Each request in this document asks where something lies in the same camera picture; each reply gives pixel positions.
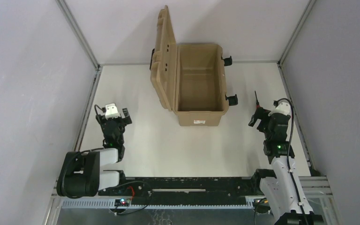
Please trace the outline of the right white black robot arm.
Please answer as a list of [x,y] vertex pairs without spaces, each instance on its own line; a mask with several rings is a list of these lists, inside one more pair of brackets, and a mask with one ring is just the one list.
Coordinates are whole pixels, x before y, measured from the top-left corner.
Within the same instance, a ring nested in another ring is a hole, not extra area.
[[257,169],[257,188],[264,194],[277,225],[323,225],[315,214],[301,186],[291,142],[287,140],[289,112],[269,111],[259,105],[249,122],[264,133],[263,151],[272,169]]

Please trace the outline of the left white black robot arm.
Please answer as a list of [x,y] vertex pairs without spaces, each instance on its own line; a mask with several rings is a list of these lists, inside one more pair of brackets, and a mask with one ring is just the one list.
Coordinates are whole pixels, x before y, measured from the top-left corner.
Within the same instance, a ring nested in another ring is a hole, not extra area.
[[124,158],[124,133],[132,124],[127,108],[118,112],[115,104],[106,105],[96,120],[103,134],[102,147],[71,151],[65,155],[56,190],[59,196],[77,199],[95,196],[99,190],[119,184],[119,171],[103,172],[101,167],[120,162]]

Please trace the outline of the red black screwdriver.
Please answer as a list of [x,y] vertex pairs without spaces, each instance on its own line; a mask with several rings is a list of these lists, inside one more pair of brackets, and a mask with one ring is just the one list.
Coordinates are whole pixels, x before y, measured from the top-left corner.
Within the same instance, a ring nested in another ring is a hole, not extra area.
[[261,114],[261,113],[262,113],[263,108],[262,108],[262,107],[260,107],[260,103],[259,103],[259,101],[258,101],[256,91],[255,91],[255,104],[256,104],[256,110],[255,110],[254,115],[259,115],[259,114]]

